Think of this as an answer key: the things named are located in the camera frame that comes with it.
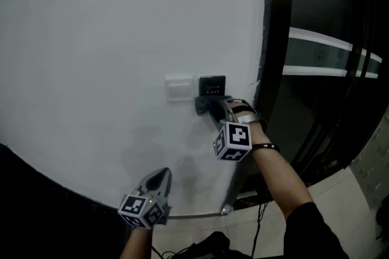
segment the wall switch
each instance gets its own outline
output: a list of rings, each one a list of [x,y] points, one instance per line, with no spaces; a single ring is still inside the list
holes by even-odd
[[[225,93],[225,75],[201,77],[199,79],[200,96],[223,96]]]
[[[165,77],[167,102],[193,100],[193,77],[191,75],[171,75]]]

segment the white strip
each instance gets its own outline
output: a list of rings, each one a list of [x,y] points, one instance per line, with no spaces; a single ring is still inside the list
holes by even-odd
[[[357,71],[357,72],[355,73],[355,76],[356,76],[356,77],[359,77],[361,74],[362,74],[362,71]],[[366,78],[377,78],[377,77],[378,77],[378,74],[366,72],[365,77],[366,77]]]
[[[362,49],[362,52],[360,53],[362,56],[366,56],[366,49]],[[376,60],[379,63],[382,62],[382,58],[380,56],[377,56],[376,54],[370,54],[370,59]]]
[[[338,40],[337,38],[332,38],[330,36],[320,34],[317,32],[312,32],[308,30],[298,29],[298,28],[289,28],[289,37],[290,38],[298,38],[300,40],[312,41],[320,44],[325,44],[329,46],[338,47],[341,49],[345,49],[351,51],[353,49],[353,45],[342,40]],[[366,49],[362,49],[362,55],[366,56]],[[382,58],[377,56],[376,54],[370,54],[370,58],[382,62]]]
[[[282,75],[319,75],[329,77],[345,77],[346,70],[332,69],[330,67],[303,67],[303,66],[284,66]],[[366,72],[366,78],[377,78],[378,74]]]

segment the human arm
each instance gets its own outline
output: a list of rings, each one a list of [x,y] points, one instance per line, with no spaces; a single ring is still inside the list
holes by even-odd
[[[251,112],[241,112],[237,117]],[[271,143],[259,122],[250,123],[252,144]],[[325,224],[305,184],[274,149],[259,149],[253,159],[286,219],[284,255],[290,258],[348,258],[338,238]]]
[[[230,103],[232,108],[239,105],[241,103]],[[250,113],[244,111],[235,114],[235,116],[240,117]],[[263,133],[259,122],[250,123],[250,133],[253,145],[271,143]],[[254,150],[252,156],[285,219],[297,207],[313,201],[304,182],[279,152],[263,148]]]
[[[153,230],[133,228],[120,259],[150,259]]]

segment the light switch plate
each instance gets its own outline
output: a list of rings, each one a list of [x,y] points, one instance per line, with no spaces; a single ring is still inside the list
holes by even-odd
[[[167,102],[186,102],[193,100],[193,76],[169,75],[165,77]]]

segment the black sleeve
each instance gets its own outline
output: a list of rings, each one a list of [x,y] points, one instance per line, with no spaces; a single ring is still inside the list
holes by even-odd
[[[348,258],[338,238],[324,223],[312,202],[296,208],[286,220],[284,256],[291,258]]]

